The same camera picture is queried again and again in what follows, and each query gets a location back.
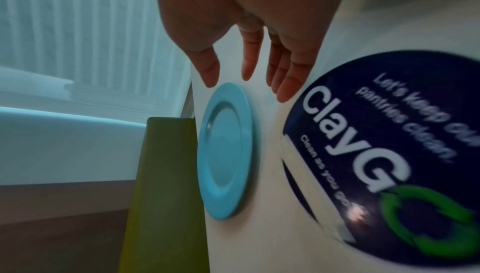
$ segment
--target wooden floor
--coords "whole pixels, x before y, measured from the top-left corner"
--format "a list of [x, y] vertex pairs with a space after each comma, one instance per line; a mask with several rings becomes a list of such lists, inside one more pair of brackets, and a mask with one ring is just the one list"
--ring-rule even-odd
[[0, 225], [1, 273], [114, 273], [128, 210]]

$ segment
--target blue plate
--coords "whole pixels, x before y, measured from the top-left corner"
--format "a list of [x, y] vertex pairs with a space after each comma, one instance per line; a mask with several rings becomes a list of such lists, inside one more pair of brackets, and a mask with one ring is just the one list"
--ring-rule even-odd
[[242, 89], [231, 82], [219, 86], [201, 121], [196, 158], [201, 198], [214, 219], [231, 216], [242, 199], [252, 159], [252, 128]]

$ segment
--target circular sticker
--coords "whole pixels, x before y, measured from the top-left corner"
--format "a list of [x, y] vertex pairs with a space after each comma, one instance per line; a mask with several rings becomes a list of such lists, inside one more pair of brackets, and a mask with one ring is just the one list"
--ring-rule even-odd
[[284, 159], [295, 196], [346, 245], [378, 258], [480, 262], [479, 88], [480, 62], [443, 52], [385, 52], [335, 68], [285, 122], [302, 161]]

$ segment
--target green recycling arrow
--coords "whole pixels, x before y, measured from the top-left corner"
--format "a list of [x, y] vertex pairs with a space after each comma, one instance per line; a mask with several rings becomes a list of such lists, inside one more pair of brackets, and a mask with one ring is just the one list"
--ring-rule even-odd
[[[380, 208], [385, 222], [404, 242], [417, 247], [424, 254], [444, 259], [464, 259], [480, 252], [480, 230], [475, 214], [449, 197], [426, 187], [401, 185], [383, 193]], [[416, 236], [402, 225], [397, 211], [403, 199], [417, 199], [435, 205], [439, 212], [452, 220], [451, 235], [444, 240], [426, 235]]]

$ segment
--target dark blue sticker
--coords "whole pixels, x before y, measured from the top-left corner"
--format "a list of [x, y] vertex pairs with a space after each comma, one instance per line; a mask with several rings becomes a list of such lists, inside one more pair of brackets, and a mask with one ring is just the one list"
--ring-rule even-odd
[[[346, 244], [396, 263], [451, 267], [480, 261], [479, 131], [480, 62], [412, 50], [320, 77], [283, 134], [344, 220], [354, 238]], [[353, 205], [366, 215], [352, 219]]]

